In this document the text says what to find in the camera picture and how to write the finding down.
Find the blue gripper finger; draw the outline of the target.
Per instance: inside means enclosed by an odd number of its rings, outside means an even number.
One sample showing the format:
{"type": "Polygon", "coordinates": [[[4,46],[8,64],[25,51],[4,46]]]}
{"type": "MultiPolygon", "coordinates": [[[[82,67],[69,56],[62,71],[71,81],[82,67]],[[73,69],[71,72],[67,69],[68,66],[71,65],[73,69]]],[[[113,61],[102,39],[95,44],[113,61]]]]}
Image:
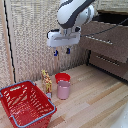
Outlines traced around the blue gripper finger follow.
{"type": "Polygon", "coordinates": [[[66,54],[70,54],[70,53],[71,53],[71,47],[67,47],[66,54]]]}
{"type": "Polygon", "coordinates": [[[58,56],[59,55],[59,51],[57,50],[57,48],[54,48],[54,56],[58,56]]]}

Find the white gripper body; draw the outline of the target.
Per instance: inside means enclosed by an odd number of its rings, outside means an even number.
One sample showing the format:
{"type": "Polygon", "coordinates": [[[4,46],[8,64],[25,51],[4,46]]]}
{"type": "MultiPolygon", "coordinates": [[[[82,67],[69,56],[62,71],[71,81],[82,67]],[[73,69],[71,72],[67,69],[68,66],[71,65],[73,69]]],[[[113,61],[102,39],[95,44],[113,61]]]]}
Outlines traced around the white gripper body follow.
{"type": "Polygon", "coordinates": [[[49,47],[59,47],[66,45],[78,44],[80,41],[81,28],[76,27],[74,30],[54,29],[47,33],[47,45],[49,47]]]}

